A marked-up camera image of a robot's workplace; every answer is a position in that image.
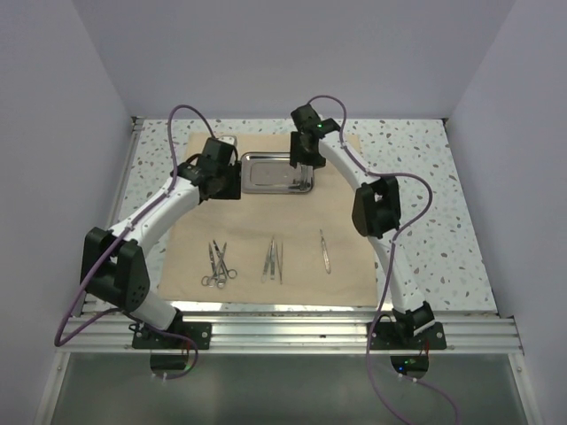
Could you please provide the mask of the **steel scalpel handle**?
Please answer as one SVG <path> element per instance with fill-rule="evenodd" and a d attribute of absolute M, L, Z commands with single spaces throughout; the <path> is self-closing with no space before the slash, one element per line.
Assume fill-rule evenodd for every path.
<path fill-rule="evenodd" d="M 314 170 L 311 166 L 299 165 L 289 174 L 288 190 L 290 193 L 306 194 L 314 186 Z"/>
<path fill-rule="evenodd" d="M 321 243 L 322 258 L 323 258 L 325 272 L 327 274 L 330 274 L 331 273 L 331 265 L 330 265 L 329 251 L 328 251 L 328 247 L 327 247 L 326 240 L 324 238 L 324 233 L 323 233 L 322 229 L 320 229 L 320 243 Z"/>

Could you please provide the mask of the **steel tweezers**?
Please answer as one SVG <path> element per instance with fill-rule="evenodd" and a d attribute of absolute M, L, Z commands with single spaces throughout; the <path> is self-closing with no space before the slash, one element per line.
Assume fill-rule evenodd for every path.
<path fill-rule="evenodd" d="M 275 278 L 276 278 L 276 241 L 275 241 L 274 237 L 272 237 L 271 242 L 270 242 L 269 278 L 272 281 L 274 281 Z"/>
<path fill-rule="evenodd" d="M 276 267 L 278 272 L 279 283 L 283 283 L 283 266 L 284 266 L 284 242 L 276 243 Z"/>
<path fill-rule="evenodd" d="M 263 265 L 263 269 L 262 269 L 262 274 L 261 274 L 261 278 L 260 281 L 261 282 L 267 282 L 268 280 L 270 280 L 269 278 L 269 251 L 270 251 L 270 244 L 266 253 L 266 257 L 265 257 L 265 261 L 264 261 L 264 265 Z"/>

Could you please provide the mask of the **beige cloth wrap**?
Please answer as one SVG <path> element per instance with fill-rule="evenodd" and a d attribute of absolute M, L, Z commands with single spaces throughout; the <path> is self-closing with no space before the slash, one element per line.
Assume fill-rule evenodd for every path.
<path fill-rule="evenodd" d="M 169 301 L 326 306 L 374 306 L 375 254 L 355 230 L 353 191 L 328 164 L 315 172 L 307 194 L 244 194 L 208 200 L 184 214 L 169 233 L 158 286 Z M 329 251 L 325 272 L 320 229 Z M 283 241 L 283 283 L 261 282 L 272 237 Z M 201 284 L 210 275 L 208 244 L 227 244 L 225 260 L 237 270 L 223 289 Z"/>

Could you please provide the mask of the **steel surgical scissors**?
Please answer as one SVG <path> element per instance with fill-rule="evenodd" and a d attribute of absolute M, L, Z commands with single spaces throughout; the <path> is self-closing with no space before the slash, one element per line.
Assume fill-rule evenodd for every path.
<path fill-rule="evenodd" d="M 217 285 L 217 279 L 218 279 L 217 273 L 220 271 L 219 268 L 220 262 L 218 260 L 217 253 L 214 249 L 213 241 L 210 244 L 208 244 L 208 255 L 209 255 L 209 265 L 211 268 L 211 273 L 210 275 L 205 275 L 202 277 L 201 284 L 209 288 L 216 287 L 218 289 L 223 289 L 226 284 L 224 286 Z"/>

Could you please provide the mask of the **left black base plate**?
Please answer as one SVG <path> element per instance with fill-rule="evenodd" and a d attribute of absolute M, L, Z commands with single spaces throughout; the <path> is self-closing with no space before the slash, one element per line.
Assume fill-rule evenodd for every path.
<path fill-rule="evenodd" d="M 132 347 L 137 350 L 208 350 L 213 334 L 212 323 L 205 321 L 178 321 L 168 330 L 133 323 L 128 329 L 134 334 Z"/>

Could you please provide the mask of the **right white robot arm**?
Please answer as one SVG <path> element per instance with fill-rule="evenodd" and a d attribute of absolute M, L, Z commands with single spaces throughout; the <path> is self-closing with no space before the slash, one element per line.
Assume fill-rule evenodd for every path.
<path fill-rule="evenodd" d="M 402 347 L 415 347 L 435 325 L 434 313 L 417 283 L 409 276 L 407 261 L 396 252 L 400 234 L 418 221 L 432 204 L 432 189 L 423 178 L 408 173 L 379 173 L 362 164 L 361 155 L 344 139 L 333 119 L 297 123 L 291 133 L 291 164 L 322 168 L 331 163 L 354 191 L 352 221 L 368 239 L 384 267 L 384 291 L 391 294 L 394 321 L 386 335 Z M 428 199 L 415 218 L 401 222 L 398 177 L 415 179 L 426 188 Z"/>

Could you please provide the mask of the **steel forceps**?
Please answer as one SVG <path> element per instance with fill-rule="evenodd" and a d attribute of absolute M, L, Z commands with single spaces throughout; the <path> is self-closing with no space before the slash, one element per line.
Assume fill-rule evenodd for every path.
<path fill-rule="evenodd" d="M 229 279 L 236 279 L 237 278 L 237 270 L 235 268 L 229 268 L 227 266 L 225 256 L 227 250 L 227 244 L 225 243 L 222 247 L 213 240 L 213 246 L 217 253 L 218 260 L 220 262 L 219 268 L 220 271 L 218 274 L 217 285 L 224 286 Z"/>

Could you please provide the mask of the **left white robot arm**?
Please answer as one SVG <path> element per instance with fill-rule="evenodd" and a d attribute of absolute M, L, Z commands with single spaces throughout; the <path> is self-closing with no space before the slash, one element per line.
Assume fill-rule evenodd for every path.
<path fill-rule="evenodd" d="M 241 197 L 237 150 L 223 143 L 175 164 L 164 185 L 140 209 L 107 230 L 94 227 L 85 236 L 81 291 L 153 328 L 167 348 L 184 336 L 178 309 L 150 289 L 146 256 L 186 213 L 207 200 Z"/>

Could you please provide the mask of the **steel instrument tray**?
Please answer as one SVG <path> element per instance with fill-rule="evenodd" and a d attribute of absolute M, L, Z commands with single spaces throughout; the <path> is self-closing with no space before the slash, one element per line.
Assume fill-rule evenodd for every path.
<path fill-rule="evenodd" d="M 242 191 L 245 194 L 284 195 L 288 190 L 290 154 L 287 152 L 246 152 L 241 158 Z"/>

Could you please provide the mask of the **aluminium front rail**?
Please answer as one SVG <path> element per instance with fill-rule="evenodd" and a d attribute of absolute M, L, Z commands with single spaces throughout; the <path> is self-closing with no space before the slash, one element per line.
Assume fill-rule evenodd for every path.
<path fill-rule="evenodd" d="M 362 355 L 372 316 L 360 312 L 228 314 L 185 316 L 202 323 L 206 354 Z M 408 353 L 520 354 L 524 347 L 516 323 L 495 315 L 441 314 L 437 326 L 422 332 Z M 134 349 L 131 322 L 109 315 L 85 328 L 63 352 L 126 353 Z"/>

